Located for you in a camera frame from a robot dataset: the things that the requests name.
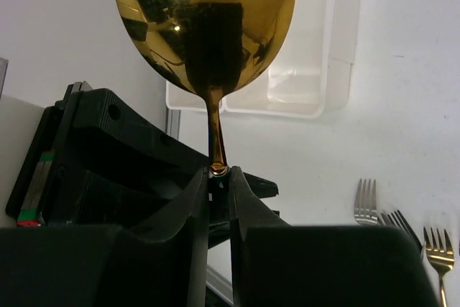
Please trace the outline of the gold spoon green handle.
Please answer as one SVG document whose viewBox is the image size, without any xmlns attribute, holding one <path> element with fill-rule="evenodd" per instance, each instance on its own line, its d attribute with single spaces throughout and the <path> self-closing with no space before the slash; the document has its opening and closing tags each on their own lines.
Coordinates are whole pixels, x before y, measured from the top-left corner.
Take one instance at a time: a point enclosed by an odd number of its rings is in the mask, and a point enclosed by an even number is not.
<svg viewBox="0 0 460 307">
<path fill-rule="evenodd" d="M 196 95 L 208 121 L 209 180 L 227 187 L 219 105 L 275 59 L 295 0 L 116 0 L 140 55 L 166 81 Z"/>
</svg>

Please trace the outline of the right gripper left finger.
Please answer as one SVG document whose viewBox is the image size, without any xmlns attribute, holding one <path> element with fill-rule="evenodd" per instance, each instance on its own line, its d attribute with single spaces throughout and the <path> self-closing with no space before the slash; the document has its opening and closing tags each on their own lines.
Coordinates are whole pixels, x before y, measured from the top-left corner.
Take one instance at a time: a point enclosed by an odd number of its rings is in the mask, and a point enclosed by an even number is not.
<svg viewBox="0 0 460 307">
<path fill-rule="evenodd" d="M 203 306 L 208 171 L 125 229 L 73 225 L 1 230 L 3 306 Z"/>
</svg>

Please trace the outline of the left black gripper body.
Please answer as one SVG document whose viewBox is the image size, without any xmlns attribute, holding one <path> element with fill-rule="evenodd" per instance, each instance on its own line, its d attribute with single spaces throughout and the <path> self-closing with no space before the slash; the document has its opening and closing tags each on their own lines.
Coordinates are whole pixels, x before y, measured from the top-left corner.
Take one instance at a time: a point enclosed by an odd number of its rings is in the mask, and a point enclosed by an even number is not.
<svg viewBox="0 0 460 307">
<path fill-rule="evenodd" d="M 37 216 L 38 204 L 55 158 L 53 142 L 65 108 L 72 93 L 89 90 L 91 86 L 85 81 L 70 84 L 63 99 L 43 111 L 5 208 L 6 215 L 14 219 L 17 226 L 41 225 Z"/>
</svg>

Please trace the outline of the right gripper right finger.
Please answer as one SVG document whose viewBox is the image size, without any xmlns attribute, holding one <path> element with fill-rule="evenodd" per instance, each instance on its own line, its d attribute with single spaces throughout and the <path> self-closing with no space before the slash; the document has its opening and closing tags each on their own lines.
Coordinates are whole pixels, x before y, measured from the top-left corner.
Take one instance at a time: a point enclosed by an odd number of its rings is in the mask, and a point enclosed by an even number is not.
<svg viewBox="0 0 460 307">
<path fill-rule="evenodd" d="M 409 237 L 388 226 L 292 226 L 229 178 L 236 306 L 437 306 Z"/>
</svg>

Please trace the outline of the silver fork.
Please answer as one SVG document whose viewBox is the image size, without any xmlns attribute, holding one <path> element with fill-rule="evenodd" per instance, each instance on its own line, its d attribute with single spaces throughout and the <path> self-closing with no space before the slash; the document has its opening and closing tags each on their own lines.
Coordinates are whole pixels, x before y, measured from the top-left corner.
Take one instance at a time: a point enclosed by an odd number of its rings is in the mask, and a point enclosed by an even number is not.
<svg viewBox="0 0 460 307">
<path fill-rule="evenodd" d="M 354 201 L 354 219 L 361 226 L 378 225 L 376 180 L 359 180 Z"/>
</svg>

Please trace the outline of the gold fork green handle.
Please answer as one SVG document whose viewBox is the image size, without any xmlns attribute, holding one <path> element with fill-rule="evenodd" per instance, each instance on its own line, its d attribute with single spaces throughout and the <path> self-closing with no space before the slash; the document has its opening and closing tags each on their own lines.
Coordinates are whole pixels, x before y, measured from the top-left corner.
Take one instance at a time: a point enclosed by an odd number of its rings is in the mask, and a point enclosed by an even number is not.
<svg viewBox="0 0 460 307">
<path fill-rule="evenodd" d="M 425 253 L 428 262 L 438 274 L 440 306 L 447 307 L 445 275 L 453 270 L 455 258 L 449 233 L 439 228 L 423 227 Z"/>
</svg>

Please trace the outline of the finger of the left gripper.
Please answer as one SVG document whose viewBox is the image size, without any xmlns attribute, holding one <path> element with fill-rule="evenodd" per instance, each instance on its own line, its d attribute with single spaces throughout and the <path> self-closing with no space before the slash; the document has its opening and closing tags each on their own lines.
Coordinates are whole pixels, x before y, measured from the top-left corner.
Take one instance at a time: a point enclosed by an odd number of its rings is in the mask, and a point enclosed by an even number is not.
<svg viewBox="0 0 460 307">
<path fill-rule="evenodd" d="M 207 155 L 165 134 L 107 88 L 80 93 L 72 134 L 86 168 L 138 191 L 152 189 L 164 174 L 185 187 L 208 166 Z"/>
</svg>

